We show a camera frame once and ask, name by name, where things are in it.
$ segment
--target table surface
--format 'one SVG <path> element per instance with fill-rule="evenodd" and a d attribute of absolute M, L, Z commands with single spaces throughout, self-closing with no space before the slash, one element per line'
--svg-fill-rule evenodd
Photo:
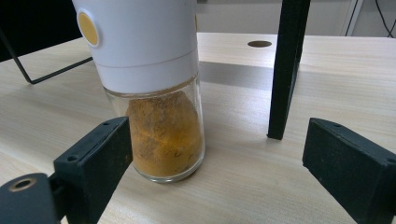
<path fill-rule="evenodd" d="M 252 48 L 249 41 L 270 41 Z M 284 139 L 266 137 L 276 35 L 198 34 L 206 154 L 189 178 L 157 184 L 132 166 L 100 223 L 354 223 L 303 167 L 309 118 L 396 152 L 396 41 L 307 36 Z M 90 57 L 82 39 L 21 57 L 40 77 Z M 93 62 L 29 85 L 0 63 L 0 185 L 52 162 L 115 118 Z"/>

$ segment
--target jar base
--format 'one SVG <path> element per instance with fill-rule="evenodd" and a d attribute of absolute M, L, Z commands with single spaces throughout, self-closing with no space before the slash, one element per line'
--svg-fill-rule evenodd
<path fill-rule="evenodd" d="M 172 175 L 172 176 L 165 176 L 165 177 L 158 177 L 158 176 L 152 176 L 152 175 L 146 175 L 145 173 L 139 171 L 136 167 L 134 167 L 134 169 L 143 177 L 145 177 L 148 180 L 151 180 L 152 182 L 156 182 L 156 183 L 170 183 L 170 182 L 176 182 L 179 181 L 181 179 L 186 178 L 187 176 L 191 175 L 192 173 L 194 173 L 198 167 L 201 165 L 202 161 L 204 160 L 204 153 L 203 155 L 200 157 L 200 159 L 188 170 L 186 170 L 185 172 L 178 174 L 178 175 Z"/>

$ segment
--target white plastic cap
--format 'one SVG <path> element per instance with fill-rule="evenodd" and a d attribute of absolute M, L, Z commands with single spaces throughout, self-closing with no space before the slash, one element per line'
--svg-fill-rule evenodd
<path fill-rule="evenodd" d="M 195 0 L 73 0 L 105 88 L 144 93 L 198 73 Z"/>

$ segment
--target black frame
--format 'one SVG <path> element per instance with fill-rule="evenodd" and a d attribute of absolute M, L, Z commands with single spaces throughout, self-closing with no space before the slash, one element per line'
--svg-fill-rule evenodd
<path fill-rule="evenodd" d="M 281 140 L 303 52 L 310 0 L 283 0 L 277 36 L 269 138 Z"/>
<path fill-rule="evenodd" d="M 80 62 L 78 62 L 78 63 L 73 63 L 73 64 L 71 64 L 71 65 L 69 65 L 69 66 L 66 66 L 65 68 L 62 68 L 62 69 L 60 69 L 60 70 L 58 70 L 58 71 L 55 71 L 55 72 L 53 72 L 53 73 L 50 73 L 50 74 L 48 74 L 48 75 L 44 75 L 43 77 L 39 77 L 39 78 L 37 78 L 37 79 L 32 80 L 32 79 L 30 79 L 29 75 L 27 74 L 26 70 L 24 69 L 24 67 L 23 67 L 23 65 L 22 65 L 22 63 L 21 63 L 21 61 L 20 61 L 19 58 L 18 58 L 17 53 L 16 53 L 15 50 L 11 47 L 11 44 L 9 43 L 9 41 L 8 41 L 8 39 L 7 39 L 7 37 L 6 37 L 6 35 L 4 34 L 4 32 L 3 32 L 3 30 L 2 30 L 1 28 L 0 28 L 0 39 L 3 41 L 3 44 L 5 45 L 6 49 L 8 50 L 8 52 L 9 52 L 9 54 L 11 55 L 12 59 L 14 60 L 14 62 L 15 62 L 15 63 L 17 64 L 17 66 L 20 68 L 20 70 L 21 70 L 21 72 L 22 72 L 24 78 L 26 79 L 26 81 L 29 82 L 29 83 L 32 84 L 32 85 L 35 85 L 35 84 L 37 84 L 37 83 L 39 83 L 39 82 L 42 82 L 42 81 L 44 81 L 44 80 L 47 80 L 47 79 L 49 79 L 49 78 L 51 78 L 51 77 L 55 77 L 55 76 L 57 76 L 57 75 L 59 75 L 59 74 L 65 72 L 65 71 L 68 71 L 68 70 L 70 70 L 70 69 L 72 69 L 72 68 L 75 68 L 75 67 L 77 67 L 77 66 L 80 66 L 80 65 L 82 65 L 82 64 L 84 64 L 84 63 L 87 63 L 87 62 L 89 62 L 89 61 L 92 60 L 92 57 L 90 57 L 90 58 L 85 59 L 85 60 L 82 60 L 82 61 L 80 61 Z"/>

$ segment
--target ground turmeric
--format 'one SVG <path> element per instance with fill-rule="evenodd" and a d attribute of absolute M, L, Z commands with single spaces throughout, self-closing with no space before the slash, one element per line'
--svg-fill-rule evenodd
<path fill-rule="evenodd" d="M 178 175 L 200 159 L 200 120 L 185 92 L 132 99 L 126 115 L 139 172 L 156 177 Z"/>

